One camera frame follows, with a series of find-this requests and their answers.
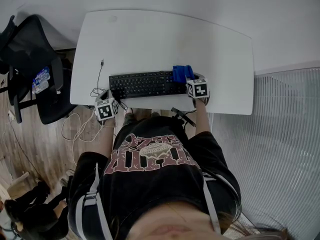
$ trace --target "white wall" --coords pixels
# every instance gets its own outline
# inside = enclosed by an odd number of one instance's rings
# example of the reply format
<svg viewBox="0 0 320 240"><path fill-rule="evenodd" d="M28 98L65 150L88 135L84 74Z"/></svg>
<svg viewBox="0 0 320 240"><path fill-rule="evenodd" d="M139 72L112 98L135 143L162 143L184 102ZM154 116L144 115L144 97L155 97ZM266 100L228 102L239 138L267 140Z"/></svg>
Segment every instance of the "white wall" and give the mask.
<svg viewBox="0 0 320 240"><path fill-rule="evenodd" d="M0 0L0 31L6 27L11 15L17 15L16 23L19 24L27 15L38 14L47 21L44 30L52 46L70 48L76 46L86 12L109 9L182 14L243 33L253 40L257 71L315 60L316 53L320 53L319 46L313 45L311 49L307 45L319 31L315 26L317 22L306 17L311 12L315 16L319 13L320 0ZM289 23L294 21L300 22L299 27L287 30ZM304 24L314 26L303 35L297 35ZM279 45L279 37L288 42ZM293 48L296 43L306 45ZM275 57L266 51L284 56Z"/></svg>
<svg viewBox="0 0 320 240"><path fill-rule="evenodd" d="M252 46L258 74L320 67L320 10L254 36Z"/></svg>

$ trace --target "black keyboard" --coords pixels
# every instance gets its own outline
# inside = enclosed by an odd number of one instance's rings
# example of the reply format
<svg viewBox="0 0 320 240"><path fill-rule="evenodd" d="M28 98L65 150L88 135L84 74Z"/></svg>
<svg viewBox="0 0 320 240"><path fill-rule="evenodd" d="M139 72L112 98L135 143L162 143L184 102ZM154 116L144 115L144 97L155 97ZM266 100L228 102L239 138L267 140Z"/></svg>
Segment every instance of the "black keyboard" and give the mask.
<svg viewBox="0 0 320 240"><path fill-rule="evenodd" d="M173 80L172 71L128 73L109 76L109 86L116 99L185 94L186 84Z"/></svg>

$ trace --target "blue object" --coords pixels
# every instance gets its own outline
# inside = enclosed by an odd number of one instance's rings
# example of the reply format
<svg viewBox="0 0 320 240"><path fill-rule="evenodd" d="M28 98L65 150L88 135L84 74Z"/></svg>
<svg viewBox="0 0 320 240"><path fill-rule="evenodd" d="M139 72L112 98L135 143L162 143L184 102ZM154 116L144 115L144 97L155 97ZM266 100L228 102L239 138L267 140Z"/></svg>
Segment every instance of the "blue object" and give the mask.
<svg viewBox="0 0 320 240"><path fill-rule="evenodd" d="M194 72L190 65L186 66L173 66L173 81L176 83L186 84L186 77L195 79Z"/></svg>

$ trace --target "wooden floor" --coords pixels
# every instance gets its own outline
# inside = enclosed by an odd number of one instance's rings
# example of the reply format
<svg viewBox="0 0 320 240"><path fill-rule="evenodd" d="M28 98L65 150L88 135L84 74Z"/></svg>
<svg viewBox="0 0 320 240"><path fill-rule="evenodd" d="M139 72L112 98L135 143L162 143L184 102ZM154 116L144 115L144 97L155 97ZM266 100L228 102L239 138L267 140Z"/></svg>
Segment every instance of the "wooden floor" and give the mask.
<svg viewBox="0 0 320 240"><path fill-rule="evenodd" d="M4 75L0 75L0 82L4 78ZM37 106L34 105L21 111L22 123L17 124L16 121L13 121L8 124L8 111L14 111L14 109L9 104L7 92L0 93L0 108L0 132L4 133L1 135L0 142L0 184L7 188L14 179L24 172L29 172L28 187L34 187L36 185L35 179L42 178L51 188L51 195L48 200L52 199L61 191L61 186L59 185L61 177L65 175L68 169L74 170L76 167L72 157L72 142L64 140L61 135L65 119L43 125L39 118ZM78 113L83 123L90 118L92 110L84 106L78 106L73 113ZM138 119L141 119L149 117L151 110L135 109L134 113ZM161 115L172 116L173 114L171 111L162 110ZM195 122L196 113L191 113L188 116ZM117 127L114 131L115 134L121 129L123 120L123 110L120 108L119 113L116 115ZM65 122L63 135L66 138L73 139L79 127L79 119L74 115ZM99 127L100 125L95 117L92 118L81 138L91 140L98 132ZM13 129L21 148L35 168L33 168L19 147ZM194 136L195 129L188 124L186 132L190 138ZM94 145L99 144L99 141L101 141L99 137L90 143L80 140L75 141L75 160L78 159L81 153L91 151ZM77 237L70 230L67 239L77 239Z"/></svg>

